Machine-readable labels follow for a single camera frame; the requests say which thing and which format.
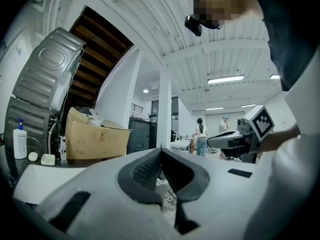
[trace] window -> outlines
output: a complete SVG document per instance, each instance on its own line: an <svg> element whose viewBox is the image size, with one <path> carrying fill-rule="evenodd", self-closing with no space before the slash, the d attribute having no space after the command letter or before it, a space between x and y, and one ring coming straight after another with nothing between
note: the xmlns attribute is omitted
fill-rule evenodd
<svg viewBox="0 0 320 240"><path fill-rule="evenodd" d="M142 106L138 106L136 104L131 103L131 111L142 114L143 109L144 108Z"/></svg>
<svg viewBox="0 0 320 240"><path fill-rule="evenodd" d="M178 116L179 115L179 100L178 97L171 99L171 115L172 116ZM159 100L152 101L151 105L151 114L158 114L158 108L159 108Z"/></svg>

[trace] bar of soap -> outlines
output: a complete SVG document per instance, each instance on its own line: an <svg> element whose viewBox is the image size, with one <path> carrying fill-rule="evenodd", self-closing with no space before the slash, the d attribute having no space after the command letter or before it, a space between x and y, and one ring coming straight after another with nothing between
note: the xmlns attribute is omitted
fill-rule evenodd
<svg viewBox="0 0 320 240"><path fill-rule="evenodd" d="M38 159L38 154L36 152L31 152L29 154L28 158L30 161L35 162Z"/></svg>
<svg viewBox="0 0 320 240"><path fill-rule="evenodd" d="M41 158L41 164L44 166L54 166L56 163L56 157L53 154L43 154Z"/></svg>

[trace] white cloth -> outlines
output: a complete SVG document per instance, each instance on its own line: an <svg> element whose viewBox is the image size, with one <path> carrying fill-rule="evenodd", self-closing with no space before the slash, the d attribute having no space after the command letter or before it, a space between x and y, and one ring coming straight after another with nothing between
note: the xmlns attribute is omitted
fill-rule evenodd
<svg viewBox="0 0 320 240"><path fill-rule="evenodd" d="M227 124L222 120L219 123L219 133L222 133L228 129Z"/></svg>
<svg viewBox="0 0 320 240"><path fill-rule="evenodd" d="M196 134L198 135L198 138L200 137L207 137L207 127L203 126L203 133L201 133L199 127L196 129Z"/></svg>

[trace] soap dispenser bottle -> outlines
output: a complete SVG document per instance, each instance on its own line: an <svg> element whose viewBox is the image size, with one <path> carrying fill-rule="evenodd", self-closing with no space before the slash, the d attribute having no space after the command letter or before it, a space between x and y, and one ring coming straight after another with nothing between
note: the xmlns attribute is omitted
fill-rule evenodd
<svg viewBox="0 0 320 240"><path fill-rule="evenodd" d="M27 157L27 132L24 130L21 118L17 118L20 121L18 129L13 130L13 148L14 158L24 159Z"/></svg>

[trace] plastic bag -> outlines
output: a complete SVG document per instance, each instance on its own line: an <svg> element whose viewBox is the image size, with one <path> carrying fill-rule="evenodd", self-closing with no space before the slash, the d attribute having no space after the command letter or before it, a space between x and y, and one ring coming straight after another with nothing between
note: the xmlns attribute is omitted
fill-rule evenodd
<svg viewBox="0 0 320 240"><path fill-rule="evenodd" d="M88 124L91 126L101 126L103 119L101 118L101 116L93 109L90 108L89 111L91 112L93 119L91 119Z"/></svg>

